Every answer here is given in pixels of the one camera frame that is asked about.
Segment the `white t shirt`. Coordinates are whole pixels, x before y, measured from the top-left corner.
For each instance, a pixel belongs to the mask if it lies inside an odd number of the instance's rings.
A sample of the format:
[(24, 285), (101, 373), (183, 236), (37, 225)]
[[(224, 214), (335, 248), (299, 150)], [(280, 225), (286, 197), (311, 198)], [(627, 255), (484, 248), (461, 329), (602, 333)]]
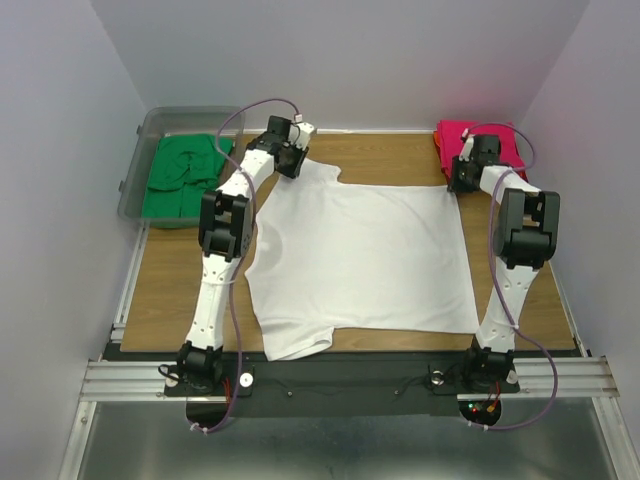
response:
[(306, 161), (257, 215), (247, 269), (266, 357), (328, 349), (338, 329), (472, 334), (479, 326), (456, 197), (443, 186), (344, 184)]

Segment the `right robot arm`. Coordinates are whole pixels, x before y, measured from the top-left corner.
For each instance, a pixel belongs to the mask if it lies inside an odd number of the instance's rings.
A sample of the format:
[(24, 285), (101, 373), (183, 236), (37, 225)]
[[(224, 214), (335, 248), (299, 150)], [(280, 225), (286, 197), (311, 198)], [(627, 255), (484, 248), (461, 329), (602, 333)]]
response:
[(448, 190), (491, 196), (488, 257), (493, 282), (484, 318), (466, 350), (461, 380), (467, 387), (514, 384), (515, 337), (527, 295), (556, 251), (560, 196), (526, 181), (501, 161), (496, 135), (462, 134)]

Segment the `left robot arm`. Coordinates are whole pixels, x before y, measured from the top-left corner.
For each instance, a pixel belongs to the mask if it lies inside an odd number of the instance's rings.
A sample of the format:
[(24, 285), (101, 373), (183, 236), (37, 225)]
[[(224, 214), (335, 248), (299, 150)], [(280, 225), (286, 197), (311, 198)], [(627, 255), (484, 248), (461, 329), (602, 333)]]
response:
[(291, 120), (271, 116), (266, 130), (247, 144), (229, 178), (203, 194), (198, 230), (200, 289), (184, 344), (165, 374), (169, 394), (209, 396), (227, 385), (222, 361), (224, 318), (229, 289), (253, 238), (257, 190), (275, 172), (297, 178), (314, 133), (315, 127), (301, 114)]

